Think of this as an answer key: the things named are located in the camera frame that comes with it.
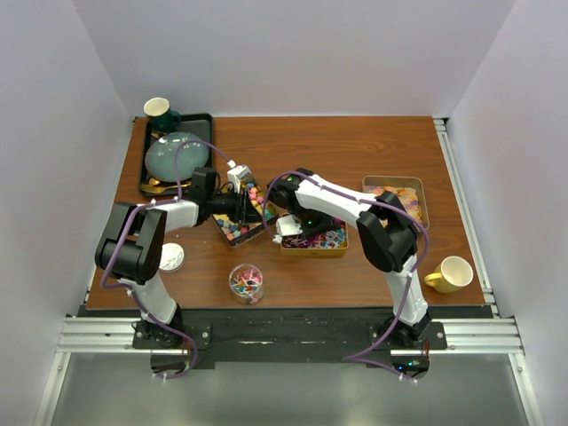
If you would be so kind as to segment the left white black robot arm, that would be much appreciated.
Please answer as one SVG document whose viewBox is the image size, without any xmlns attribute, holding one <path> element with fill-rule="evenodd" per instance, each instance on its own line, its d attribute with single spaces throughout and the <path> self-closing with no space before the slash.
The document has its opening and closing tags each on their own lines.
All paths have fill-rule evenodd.
<svg viewBox="0 0 568 426">
<path fill-rule="evenodd" d="M 246 200 L 249 167 L 234 162 L 229 166 L 229 190 L 217 185 L 215 169 L 200 167 L 193 171 L 190 185 L 172 199 L 116 203 L 96 248 L 95 264 L 103 271 L 100 286 L 124 288 L 140 310 L 142 336 L 164 348 L 196 347 L 159 273 L 165 235 L 202 225 L 213 215 L 225 214 L 237 223 L 260 219 Z"/>
</svg>

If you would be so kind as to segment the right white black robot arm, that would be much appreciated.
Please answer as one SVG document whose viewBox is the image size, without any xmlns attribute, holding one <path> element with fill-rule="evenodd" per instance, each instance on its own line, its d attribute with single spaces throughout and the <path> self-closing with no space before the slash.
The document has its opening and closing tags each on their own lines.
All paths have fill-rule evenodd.
<svg viewBox="0 0 568 426">
<path fill-rule="evenodd" d="M 266 200 L 294 217 L 315 212 L 353 227 L 365 258 L 383 273 L 393 317 L 383 324 L 381 336 L 358 355 L 374 350 L 392 336 L 407 349 L 426 339 L 431 316 L 418 267 L 430 249 L 430 236 L 422 223 L 406 212 L 396 194 L 385 192 L 376 197 L 298 169 L 275 177 L 267 187 Z"/>
</svg>

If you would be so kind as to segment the clear glass jar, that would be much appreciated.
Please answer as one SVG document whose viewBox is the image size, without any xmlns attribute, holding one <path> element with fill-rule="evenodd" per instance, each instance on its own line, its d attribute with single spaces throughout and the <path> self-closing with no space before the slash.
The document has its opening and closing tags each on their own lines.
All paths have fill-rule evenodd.
<svg viewBox="0 0 568 426">
<path fill-rule="evenodd" d="M 229 288 L 241 304 L 257 304 L 264 296 L 264 277 L 253 264 L 239 264 L 229 274 Z"/>
</svg>

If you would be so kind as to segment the gold tin of star candies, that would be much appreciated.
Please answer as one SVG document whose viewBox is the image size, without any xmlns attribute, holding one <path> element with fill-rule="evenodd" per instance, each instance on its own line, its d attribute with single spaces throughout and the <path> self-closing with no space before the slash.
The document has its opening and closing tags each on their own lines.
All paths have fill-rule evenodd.
<svg viewBox="0 0 568 426">
<path fill-rule="evenodd" d="M 231 248 L 236 248 L 265 231 L 262 213 L 268 225 L 274 224 L 278 219 L 275 206 L 270 201 L 264 205 L 265 191 L 253 177 L 246 177 L 240 183 L 239 192 L 236 192 L 233 184 L 223 184 L 220 193 L 238 195 L 236 213 L 212 215 L 217 229 Z"/>
</svg>

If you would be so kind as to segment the gold tin of gummy candies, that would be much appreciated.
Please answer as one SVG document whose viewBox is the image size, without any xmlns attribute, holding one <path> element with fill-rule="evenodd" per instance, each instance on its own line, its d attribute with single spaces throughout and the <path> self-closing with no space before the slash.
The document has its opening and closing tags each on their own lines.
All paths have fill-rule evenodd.
<svg viewBox="0 0 568 426">
<path fill-rule="evenodd" d="M 422 223 L 428 230 L 430 217 L 422 181 L 418 177 L 366 176 L 362 179 L 364 193 L 380 195 L 389 191 L 398 196 L 406 212 Z"/>
</svg>

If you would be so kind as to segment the gold tin of lollipops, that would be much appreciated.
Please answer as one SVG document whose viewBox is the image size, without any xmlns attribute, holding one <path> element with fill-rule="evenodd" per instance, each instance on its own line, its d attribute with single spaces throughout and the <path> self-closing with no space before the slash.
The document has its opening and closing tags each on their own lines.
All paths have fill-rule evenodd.
<svg viewBox="0 0 568 426">
<path fill-rule="evenodd" d="M 319 247 L 311 249 L 283 248 L 280 244 L 280 253 L 285 256 L 337 258 L 345 255 L 349 247 L 347 225 L 337 222 L 337 229 L 319 235 Z"/>
</svg>

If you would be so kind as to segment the magenta plastic scoop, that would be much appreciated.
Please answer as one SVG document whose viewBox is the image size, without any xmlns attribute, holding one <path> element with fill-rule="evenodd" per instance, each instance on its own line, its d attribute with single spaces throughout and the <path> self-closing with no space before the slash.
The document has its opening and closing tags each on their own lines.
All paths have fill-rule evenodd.
<svg viewBox="0 0 568 426">
<path fill-rule="evenodd" d="M 317 249 L 320 244 L 318 236 L 304 238 L 301 235 L 287 236 L 281 241 L 281 246 L 284 249 Z"/>
</svg>

